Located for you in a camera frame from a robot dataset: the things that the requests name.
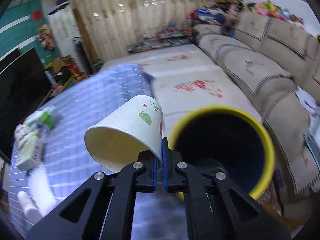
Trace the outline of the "white paper cup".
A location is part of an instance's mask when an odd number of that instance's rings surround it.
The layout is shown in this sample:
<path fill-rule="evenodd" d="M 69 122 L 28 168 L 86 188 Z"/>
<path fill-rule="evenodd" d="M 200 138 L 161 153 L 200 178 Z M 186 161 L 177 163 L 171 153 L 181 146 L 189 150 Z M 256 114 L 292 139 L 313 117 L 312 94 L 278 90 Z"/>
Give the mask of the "white paper cup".
<path fill-rule="evenodd" d="M 162 159 L 163 112 L 147 95 L 137 95 L 87 129 L 84 142 L 91 157 L 111 172 L 137 161 L 150 150 Z"/>

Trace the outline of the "white plastic yogurt cup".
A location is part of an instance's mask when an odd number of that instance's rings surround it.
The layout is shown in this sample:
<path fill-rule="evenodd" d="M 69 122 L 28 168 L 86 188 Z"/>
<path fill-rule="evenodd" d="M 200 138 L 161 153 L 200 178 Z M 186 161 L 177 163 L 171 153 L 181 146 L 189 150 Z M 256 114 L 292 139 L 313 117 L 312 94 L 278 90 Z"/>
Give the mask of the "white plastic yogurt cup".
<path fill-rule="evenodd" d="M 38 223 L 42 219 L 42 215 L 27 193 L 24 191 L 19 191 L 17 198 L 25 217 L 27 218 L 27 221 L 32 224 Z"/>

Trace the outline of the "pale green carton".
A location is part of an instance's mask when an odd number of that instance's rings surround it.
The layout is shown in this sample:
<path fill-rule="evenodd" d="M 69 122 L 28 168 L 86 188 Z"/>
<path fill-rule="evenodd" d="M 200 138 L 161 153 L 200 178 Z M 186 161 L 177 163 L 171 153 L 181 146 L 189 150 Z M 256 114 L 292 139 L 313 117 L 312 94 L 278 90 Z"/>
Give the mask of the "pale green carton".
<path fill-rule="evenodd" d="M 38 167 L 43 151 L 40 130 L 32 130 L 28 125 L 19 124 L 14 131 L 14 137 L 18 145 L 16 167 L 20 171 L 29 171 Z"/>

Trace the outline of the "white green plastic bottle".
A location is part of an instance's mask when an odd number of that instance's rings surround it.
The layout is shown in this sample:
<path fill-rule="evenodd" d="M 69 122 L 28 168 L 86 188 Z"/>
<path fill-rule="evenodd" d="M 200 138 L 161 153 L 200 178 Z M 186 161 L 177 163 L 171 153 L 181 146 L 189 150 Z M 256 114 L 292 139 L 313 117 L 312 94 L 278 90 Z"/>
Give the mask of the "white green plastic bottle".
<path fill-rule="evenodd" d="M 32 129 L 53 129 L 62 116 L 56 107 L 46 107 L 29 115 L 23 122 Z"/>

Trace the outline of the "yellow rimmed black trash bin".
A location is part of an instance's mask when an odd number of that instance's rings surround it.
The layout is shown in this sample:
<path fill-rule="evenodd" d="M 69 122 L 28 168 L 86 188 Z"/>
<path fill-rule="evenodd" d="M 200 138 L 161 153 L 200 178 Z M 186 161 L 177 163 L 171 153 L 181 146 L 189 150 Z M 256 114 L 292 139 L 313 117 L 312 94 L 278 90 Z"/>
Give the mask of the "yellow rimmed black trash bin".
<path fill-rule="evenodd" d="M 210 105 L 181 117 L 168 136 L 182 160 L 206 174 L 220 163 L 230 178 L 258 200 L 267 190 L 275 166 L 270 135 L 252 115 L 238 108 Z"/>

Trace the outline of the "blue checkered tablecloth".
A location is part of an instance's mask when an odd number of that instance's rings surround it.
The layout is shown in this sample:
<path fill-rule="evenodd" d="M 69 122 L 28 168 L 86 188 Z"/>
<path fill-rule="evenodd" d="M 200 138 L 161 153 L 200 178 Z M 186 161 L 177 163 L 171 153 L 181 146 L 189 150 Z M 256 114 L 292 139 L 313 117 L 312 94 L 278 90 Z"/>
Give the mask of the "blue checkered tablecloth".
<path fill-rule="evenodd" d="M 149 150 L 162 159 L 163 112 L 153 96 L 153 76 L 135 63 L 103 70 L 56 96 L 42 111 L 58 121 L 40 130 L 40 164 L 18 168 L 20 149 L 13 146 L 9 171 L 11 221 L 25 238 L 36 224 L 18 200 L 26 193 L 44 217 L 97 172 L 113 174 Z"/>

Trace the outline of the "floral floor mat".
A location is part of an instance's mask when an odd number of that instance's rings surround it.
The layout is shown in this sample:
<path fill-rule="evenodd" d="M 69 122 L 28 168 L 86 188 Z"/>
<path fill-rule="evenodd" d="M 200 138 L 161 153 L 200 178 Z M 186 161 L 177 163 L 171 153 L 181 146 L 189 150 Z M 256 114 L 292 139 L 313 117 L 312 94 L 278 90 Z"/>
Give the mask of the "floral floor mat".
<path fill-rule="evenodd" d="M 193 44 L 133 54 L 105 63 L 103 70 L 132 63 L 151 75 L 152 92 L 163 110 L 164 136 L 186 114 L 204 106 L 223 105 L 262 118 L 242 90 Z"/>

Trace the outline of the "black flat television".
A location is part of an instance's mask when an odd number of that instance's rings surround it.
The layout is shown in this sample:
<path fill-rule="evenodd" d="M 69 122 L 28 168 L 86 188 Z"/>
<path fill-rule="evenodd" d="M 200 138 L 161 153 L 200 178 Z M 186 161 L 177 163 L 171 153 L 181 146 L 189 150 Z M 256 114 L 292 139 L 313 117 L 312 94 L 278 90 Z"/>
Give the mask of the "black flat television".
<path fill-rule="evenodd" d="M 10 160 L 14 130 L 35 111 L 52 86 L 35 48 L 1 71 L 1 154 Z"/>

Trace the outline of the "black tower fan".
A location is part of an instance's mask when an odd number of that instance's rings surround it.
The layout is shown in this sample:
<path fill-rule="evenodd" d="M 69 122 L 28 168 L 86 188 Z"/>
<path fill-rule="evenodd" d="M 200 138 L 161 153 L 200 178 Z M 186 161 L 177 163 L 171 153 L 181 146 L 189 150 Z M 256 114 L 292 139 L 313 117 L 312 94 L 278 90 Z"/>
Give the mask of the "black tower fan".
<path fill-rule="evenodd" d="M 84 42 L 82 41 L 82 38 L 79 36 L 74 37 L 73 44 L 75 45 L 76 50 L 80 56 L 80 59 L 84 64 L 84 68 L 86 70 L 86 73 L 88 75 L 94 75 L 96 73 L 96 71 L 93 66 L 93 61 L 91 59 L 91 56 L 90 56 Z"/>

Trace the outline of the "beige sectional sofa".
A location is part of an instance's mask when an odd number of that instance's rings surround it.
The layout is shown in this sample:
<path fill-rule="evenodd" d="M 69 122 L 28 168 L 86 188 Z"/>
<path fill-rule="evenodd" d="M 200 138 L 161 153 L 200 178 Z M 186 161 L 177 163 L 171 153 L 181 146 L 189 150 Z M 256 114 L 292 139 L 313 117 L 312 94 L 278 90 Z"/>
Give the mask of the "beige sectional sofa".
<path fill-rule="evenodd" d="M 300 27 L 244 11 L 226 35 L 219 25 L 196 23 L 197 45 L 240 87 L 260 114 L 276 154 L 274 183 L 280 214 L 305 219 L 319 190 L 319 169 L 307 145 L 309 103 L 319 105 L 319 42 Z"/>

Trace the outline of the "low shelf with toys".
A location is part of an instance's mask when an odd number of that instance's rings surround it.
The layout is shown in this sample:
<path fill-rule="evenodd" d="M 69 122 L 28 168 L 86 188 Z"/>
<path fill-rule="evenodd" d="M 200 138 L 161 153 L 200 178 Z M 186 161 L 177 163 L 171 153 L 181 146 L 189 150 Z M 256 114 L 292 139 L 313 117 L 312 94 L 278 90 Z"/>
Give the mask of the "low shelf with toys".
<path fill-rule="evenodd" d="M 146 51 L 168 47 L 182 46 L 193 43 L 193 35 L 187 30 L 165 30 L 153 36 L 144 35 L 137 42 L 127 46 L 128 54 L 138 54 Z"/>

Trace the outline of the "artificial flower bouquet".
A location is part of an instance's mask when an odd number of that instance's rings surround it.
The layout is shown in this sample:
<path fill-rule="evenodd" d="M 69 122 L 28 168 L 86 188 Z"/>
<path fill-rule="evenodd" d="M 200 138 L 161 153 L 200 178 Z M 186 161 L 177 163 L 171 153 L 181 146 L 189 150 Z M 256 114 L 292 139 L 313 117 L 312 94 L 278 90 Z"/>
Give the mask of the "artificial flower bouquet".
<path fill-rule="evenodd" d="M 41 43 L 41 46 L 45 50 L 51 50 L 55 48 L 55 42 L 50 31 L 50 27 L 47 24 L 43 24 L 39 27 L 36 35 L 36 39 Z"/>

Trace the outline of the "white standing air conditioner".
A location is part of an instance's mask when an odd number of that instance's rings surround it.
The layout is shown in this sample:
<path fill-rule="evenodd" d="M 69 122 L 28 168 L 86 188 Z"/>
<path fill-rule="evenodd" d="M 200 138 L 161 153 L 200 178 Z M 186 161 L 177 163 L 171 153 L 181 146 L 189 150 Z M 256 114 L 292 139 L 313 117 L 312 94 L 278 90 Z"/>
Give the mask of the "white standing air conditioner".
<path fill-rule="evenodd" d="M 79 45 L 82 42 L 82 37 L 70 2 L 56 6 L 47 15 L 47 19 L 60 56 L 71 56 L 77 62 L 81 62 Z"/>

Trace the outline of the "beige lace curtain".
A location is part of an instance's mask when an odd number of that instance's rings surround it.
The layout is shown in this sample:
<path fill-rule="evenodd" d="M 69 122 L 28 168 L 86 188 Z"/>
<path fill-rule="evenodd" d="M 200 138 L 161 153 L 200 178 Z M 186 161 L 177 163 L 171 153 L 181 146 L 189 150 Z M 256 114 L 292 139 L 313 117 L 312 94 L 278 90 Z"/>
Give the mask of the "beige lace curtain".
<path fill-rule="evenodd" d="M 190 13 L 212 0 L 69 0 L 88 31 L 99 59 L 127 55 L 129 45 L 173 24 L 188 29 Z"/>

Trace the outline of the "pile of plush toys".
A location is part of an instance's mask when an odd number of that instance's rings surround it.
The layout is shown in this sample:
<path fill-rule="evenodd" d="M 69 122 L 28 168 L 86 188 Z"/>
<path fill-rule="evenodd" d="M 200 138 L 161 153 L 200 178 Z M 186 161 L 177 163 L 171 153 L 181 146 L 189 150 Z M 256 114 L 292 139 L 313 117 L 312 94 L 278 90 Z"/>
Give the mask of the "pile of plush toys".
<path fill-rule="evenodd" d="M 274 5 L 270 1 L 246 2 L 244 0 L 219 1 L 215 0 L 213 8 L 198 8 L 190 13 L 193 35 L 200 32 L 221 34 L 235 38 L 235 27 L 240 22 L 240 14 L 253 12 L 259 15 L 276 18 L 304 29 L 304 20 L 288 9 Z"/>

